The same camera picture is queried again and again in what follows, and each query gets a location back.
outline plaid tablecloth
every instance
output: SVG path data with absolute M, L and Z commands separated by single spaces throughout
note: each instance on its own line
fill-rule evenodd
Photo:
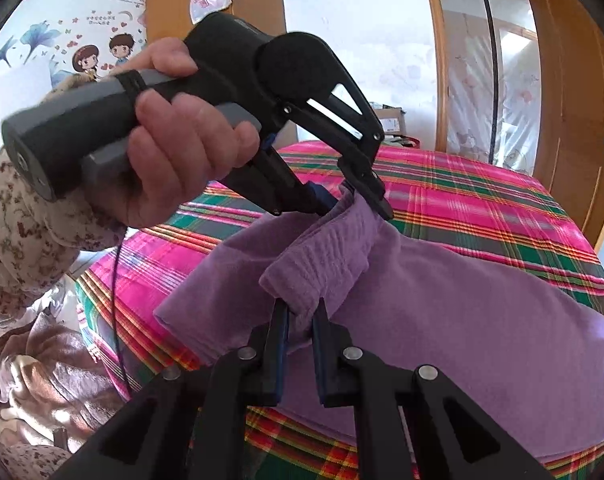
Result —
M 303 181 L 338 194 L 336 153 L 321 142 L 283 153 Z M 474 258 L 519 267 L 558 286 L 604 314 L 604 270 L 576 225 L 528 176 L 443 153 L 383 146 L 375 164 L 406 236 L 430 240 Z M 154 308 L 217 243 L 249 226 L 261 209 L 220 184 L 183 204 L 166 223 L 126 241 L 118 269 L 116 317 L 124 362 L 140 388 L 174 360 L 197 368 L 197 356 L 153 318 Z M 113 351 L 110 290 L 114 251 L 77 282 L 80 326 L 90 351 L 124 394 Z M 265 479 L 357 478 L 356 449 L 288 420 L 253 409 L 246 423 L 247 475 Z M 584 478 L 604 453 L 604 442 L 546 464 L 557 478 Z

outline finger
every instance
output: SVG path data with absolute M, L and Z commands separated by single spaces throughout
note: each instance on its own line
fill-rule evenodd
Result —
M 238 149 L 234 168 L 241 168 L 251 160 L 260 147 L 260 136 L 258 130 L 248 121 L 243 121 L 236 126 L 238 137 Z
M 173 106 L 192 124 L 210 163 L 211 179 L 228 175 L 237 160 L 239 136 L 224 115 L 206 101 L 189 94 L 178 94 Z
M 128 138 L 128 160 L 141 183 L 129 204 L 131 227 L 148 227 L 165 221 L 182 202 L 182 186 L 171 163 L 144 126 Z
M 154 90 L 140 95 L 136 115 L 177 174 L 182 201 L 199 195 L 212 171 L 196 125 Z
M 143 68 L 154 68 L 171 77 L 185 77 L 195 73 L 198 66 L 183 41 L 178 38 L 162 38 L 151 43 L 125 64 L 111 70 L 109 75 Z

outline black vertical bar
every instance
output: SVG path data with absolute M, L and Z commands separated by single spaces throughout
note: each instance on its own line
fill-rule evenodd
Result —
M 489 34 L 491 36 L 491 55 L 493 58 L 493 122 L 491 124 L 491 145 L 489 147 L 489 164 L 493 164 L 495 152 L 495 137 L 498 129 L 498 99 L 500 94 L 500 81 L 498 79 L 498 46 L 495 41 L 495 27 L 489 0 L 484 0 L 486 7 L 486 19 L 489 22 Z

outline box label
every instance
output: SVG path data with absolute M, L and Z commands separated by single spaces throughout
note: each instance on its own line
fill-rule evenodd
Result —
M 400 121 L 398 121 L 396 118 L 380 119 L 380 122 L 382 123 L 382 129 L 385 133 L 400 131 Z

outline black cable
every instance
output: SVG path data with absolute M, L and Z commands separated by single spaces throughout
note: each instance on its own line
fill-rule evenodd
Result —
M 495 26 L 489 0 L 484 0 L 486 19 L 489 22 L 489 35 L 491 37 L 491 57 L 493 58 L 493 121 L 491 124 L 491 145 L 489 147 L 489 164 L 493 164 L 495 155 L 495 137 L 498 130 L 498 98 L 500 94 L 500 81 L 498 79 L 498 45 L 495 41 Z
M 113 339 L 115 340 L 115 353 L 118 356 L 118 365 L 120 366 L 120 373 L 122 374 L 122 380 L 124 380 L 124 385 L 127 388 L 128 398 L 130 399 L 133 396 L 133 389 L 131 389 L 131 385 L 128 382 L 127 371 L 124 366 L 124 359 L 122 358 L 122 350 L 120 349 L 120 340 L 118 338 L 118 323 L 115 319 L 115 285 L 118 281 L 118 264 L 120 263 L 120 253 L 122 252 L 122 241 L 117 250 L 115 251 L 115 260 L 113 262 L 113 277 L 111 281 L 111 326 L 113 328 Z

